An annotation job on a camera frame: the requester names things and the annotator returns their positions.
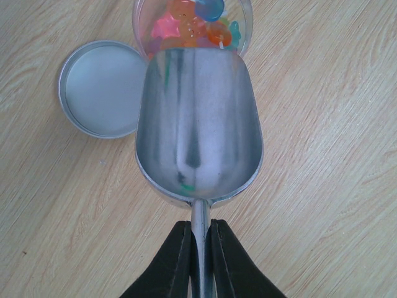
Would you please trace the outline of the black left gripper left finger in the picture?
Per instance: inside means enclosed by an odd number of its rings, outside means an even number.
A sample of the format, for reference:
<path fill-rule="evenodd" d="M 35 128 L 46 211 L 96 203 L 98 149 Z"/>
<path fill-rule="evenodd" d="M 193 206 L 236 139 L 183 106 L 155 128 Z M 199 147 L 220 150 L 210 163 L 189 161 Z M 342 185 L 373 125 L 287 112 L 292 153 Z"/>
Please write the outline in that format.
<path fill-rule="evenodd" d="M 191 244 L 191 222 L 176 222 L 149 266 L 121 296 L 187 297 Z"/>

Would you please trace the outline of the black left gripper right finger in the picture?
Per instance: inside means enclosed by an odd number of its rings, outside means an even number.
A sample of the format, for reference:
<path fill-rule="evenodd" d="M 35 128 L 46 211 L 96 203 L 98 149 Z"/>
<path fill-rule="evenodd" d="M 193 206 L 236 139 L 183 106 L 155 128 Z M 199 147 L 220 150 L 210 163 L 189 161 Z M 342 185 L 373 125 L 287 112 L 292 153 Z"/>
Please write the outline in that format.
<path fill-rule="evenodd" d="M 212 261 L 218 297 L 284 297 L 255 265 L 225 220 L 211 220 Z"/>

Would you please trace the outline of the round white lid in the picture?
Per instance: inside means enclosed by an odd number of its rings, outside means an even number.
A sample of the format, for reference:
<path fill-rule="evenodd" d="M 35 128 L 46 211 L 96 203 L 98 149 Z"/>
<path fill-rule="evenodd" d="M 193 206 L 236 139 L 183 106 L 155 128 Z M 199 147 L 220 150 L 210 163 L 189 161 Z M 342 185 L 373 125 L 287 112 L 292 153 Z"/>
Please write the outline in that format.
<path fill-rule="evenodd" d="M 58 80 L 58 97 L 69 121 L 101 139 L 136 131 L 146 60 L 130 45 L 96 40 L 66 59 Z"/>

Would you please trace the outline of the silver metal scoop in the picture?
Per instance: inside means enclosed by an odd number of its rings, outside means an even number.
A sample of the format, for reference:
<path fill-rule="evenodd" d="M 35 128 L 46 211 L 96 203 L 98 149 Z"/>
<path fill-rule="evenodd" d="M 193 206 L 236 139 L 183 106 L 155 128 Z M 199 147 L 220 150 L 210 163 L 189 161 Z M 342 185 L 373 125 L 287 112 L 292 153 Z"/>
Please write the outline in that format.
<path fill-rule="evenodd" d="M 145 178 L 191 209 L 192 295 L 213 297 L 210 210 L 255 179 L 263 160 L 261 124 L 243 59 L 219 48 L 170 48 L 149 62 L 136 131 Z"/>

